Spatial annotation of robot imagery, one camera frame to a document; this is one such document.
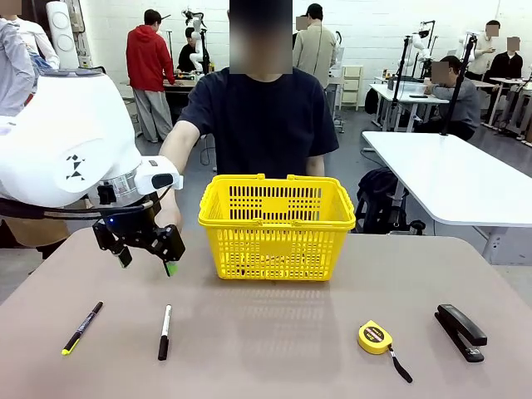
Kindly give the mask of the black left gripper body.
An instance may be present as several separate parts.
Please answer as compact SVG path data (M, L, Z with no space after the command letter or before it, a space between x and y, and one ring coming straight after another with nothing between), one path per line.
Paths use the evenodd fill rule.
M144 249L163 262L178 261L185 252L185 245L178 229L168 225L161 228L155 222L160 205L136 212L103 214L92 225L100 249L115 255L117 246L125 245Z

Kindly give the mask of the person's right hand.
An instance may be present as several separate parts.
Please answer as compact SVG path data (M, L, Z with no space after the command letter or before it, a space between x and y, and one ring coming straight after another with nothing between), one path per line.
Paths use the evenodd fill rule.
M172 224L181 231L183 223L180 209L175 198L175 191L173 189L168 191L160 190L158 195L160 197L160 211L155 217L155 222L161 228Z

